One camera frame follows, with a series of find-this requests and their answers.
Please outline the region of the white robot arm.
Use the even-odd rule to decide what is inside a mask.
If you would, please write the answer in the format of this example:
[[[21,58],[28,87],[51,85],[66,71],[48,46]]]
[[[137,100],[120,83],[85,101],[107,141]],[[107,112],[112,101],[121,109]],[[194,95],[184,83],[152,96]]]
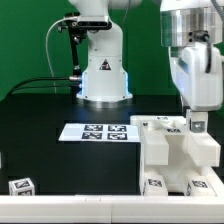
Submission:
[[[132,96],[122,67],[123,33],[110,16],[128,0],[68,0],[79,12],[72,17],[87,31],[88,66],[77,97],[94,103],[114,103]],[[168,48],[171,77],[182,106],[194,113],[215,111],[223,103],[220,51],[224,0],[162,0],[161,43]]]

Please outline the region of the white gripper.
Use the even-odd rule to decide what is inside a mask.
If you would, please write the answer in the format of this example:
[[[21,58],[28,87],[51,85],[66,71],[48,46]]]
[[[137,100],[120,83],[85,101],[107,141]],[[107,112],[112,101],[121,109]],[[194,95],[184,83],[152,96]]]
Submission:
[[[223,73],[220,51],[211,48],[211,70],[206,72],[207,45],[169,48],[169,62],[173,83],[178,89],[182,106],[193,111],[219,110],[223,103]],[[203,133],[204,121],[192,121],[191,131]]]

